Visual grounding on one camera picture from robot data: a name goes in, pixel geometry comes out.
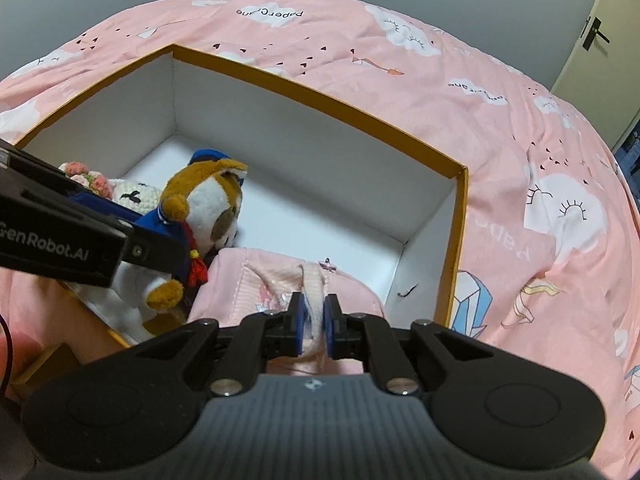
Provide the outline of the pink fabric pouch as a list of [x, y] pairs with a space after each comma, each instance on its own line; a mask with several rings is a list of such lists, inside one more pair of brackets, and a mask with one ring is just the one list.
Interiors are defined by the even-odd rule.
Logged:
[[296, 292], [305, 296], [309, 312], [303, 353], [298, 358], [270, 361], [267, 372], [298, 376], [362, 373], [360, 362], [334, 361], [326, 354], [323, 301], [329, 294], [336, 295], [345, 313], [381, 316], [383, 307], [369, 287], [329, 261], [308, 262], [259, 249], [224, 248], [210, 265], [207, 282], [198, 290], [188, 320], [214, 318], [222, 327], [235, 326], [251, 314], [286, 310]]

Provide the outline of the white crochet flower doll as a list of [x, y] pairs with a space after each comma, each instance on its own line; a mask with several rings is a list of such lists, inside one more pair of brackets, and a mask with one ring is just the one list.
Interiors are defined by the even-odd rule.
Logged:
[[82, 162], [63, 162], [58, 169], [70, 180], [88, 188], [94, 194], [138, 214], [146, 214], [153, 210], [162, 195], [160, 188], [133, 180], [110, 179], [99, 171], [90, 170]]

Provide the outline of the brown white plush dog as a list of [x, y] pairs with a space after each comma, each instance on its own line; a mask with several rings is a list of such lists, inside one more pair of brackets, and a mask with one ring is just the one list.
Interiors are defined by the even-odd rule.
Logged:
[[167, 312], [177, 307], [188, 289], [208, 279], [205, 257], [232, 245], [238, 232], [247, 164], [215, 151], [196, 151], [171, 177], [154, 209], [136, 225], [178, 243], [182, 255], [169, 259], [160, 272], [122, 263], [114, 276], [116, 294], [130, 306]]

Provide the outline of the orange white storage box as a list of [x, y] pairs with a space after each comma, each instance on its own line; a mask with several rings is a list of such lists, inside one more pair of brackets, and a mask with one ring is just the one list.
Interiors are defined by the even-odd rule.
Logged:
[[155, 185], [216, 148], [248, 167], [240, 245], [331, 261], [395, 327], [450, 319], [468, 172], [292, 80], [171, 44], [82, 88], [17, 146]]

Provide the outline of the pink cloud print bedsheet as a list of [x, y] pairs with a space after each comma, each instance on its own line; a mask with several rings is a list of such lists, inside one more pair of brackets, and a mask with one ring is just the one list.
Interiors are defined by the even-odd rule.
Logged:
[[443, 30], [358, 0], [158, 0], [4, 77], [20, 140], [74, 94], [168, 44], [270, 70], [469, 169], [462, 266], [488, 288], [480, 338], [582, 378], [608, 413], [594, 462], [639, 469], [639, 213], [588, 120]]

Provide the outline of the cream door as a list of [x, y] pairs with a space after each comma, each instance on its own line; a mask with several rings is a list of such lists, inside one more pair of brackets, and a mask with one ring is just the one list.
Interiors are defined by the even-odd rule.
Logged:
[[[582, 42], [597, 16], [601, 32], [589, 51]], [[552, 92], [573, 104], [609, 148], [617, 148], [639, 117], [639, 0], [596, 0]]]

